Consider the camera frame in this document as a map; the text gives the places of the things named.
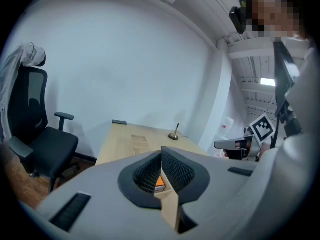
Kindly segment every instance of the black baseboard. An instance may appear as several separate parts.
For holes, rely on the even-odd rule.
[[[83,160],[86,160],[86,161],[89,161],[89,162],[92,162],[92,163],[96,163],[97,162],[97,159],[95,157],[88,156],[88,155],[85,155],[85,154],[80,154],[80,153],[75,152],[74,156],[76,158],[83,159]]]

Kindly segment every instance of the chair armrest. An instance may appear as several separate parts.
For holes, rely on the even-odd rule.
[[[9,139],[8,143],[9,143],[9,146],[12,149],[12,151],[20,159],[26,160],[34,152],[34,150],[31,147],[24,144],[20,139],[18,139],[15,136],[13,136],[11,139]]]
[[[75,116],[74,116],[74,115],[72,115],[72,114],[67,114],[67,113],[62,113],[62,112],[56,112],[56,113],[54,113],[54,115],[55,115],[56,117],[61,118],[61,119],[68,119],[68,120],[73,120],[73,119],[75,119]]]

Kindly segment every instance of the ceiling light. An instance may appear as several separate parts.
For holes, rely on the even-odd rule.
[[[260,84],[265,86],[276,86],[276,82],[274,79],[268,79],[268,78],[261,78]]]

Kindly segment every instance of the wooden table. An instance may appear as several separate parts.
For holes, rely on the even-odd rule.
[[[173,130],[156,129],[134,124],[124,125],[113,123],[102,145],[96,165],[146,152],[159,151],[161,150],[161,146],[174,147],[201,155],[208,155],[187,137],[179,137],[179,140],[170,139],[168,134],[173,132]],[[154,196],[161,199],[161,213],[163,218],[170,227],[177,231],[180,221],[180,214],[178,213],[179,197],[162,169],[161,177],[166,187],[163,192],[156,193]]]
[[[113,162],[134,155],[161,150],[161,146],[174,147],[189,152],[208,155],[187,137],[172,140],[173,130],[150,128],[135,124],[113,123],[100,150],[96,165]]]

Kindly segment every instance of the ceiling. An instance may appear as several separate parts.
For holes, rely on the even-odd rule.
[[[212,42],[224,39],[229,46],[232,59],[233,75],[242,91],[247,112],[254,115],[268,113],[276,120],[275,89],[259,84],[260,78],[275,77],[275,58],[270,39],[262,39],[253,32],[244,35],[236,33],[229,18],[233,6],[239,6],[238,0],[159,0],[176,9],[195,24]],[[308,44],[288,41],[285,45],[294,57],[298,68],[304,62]]]

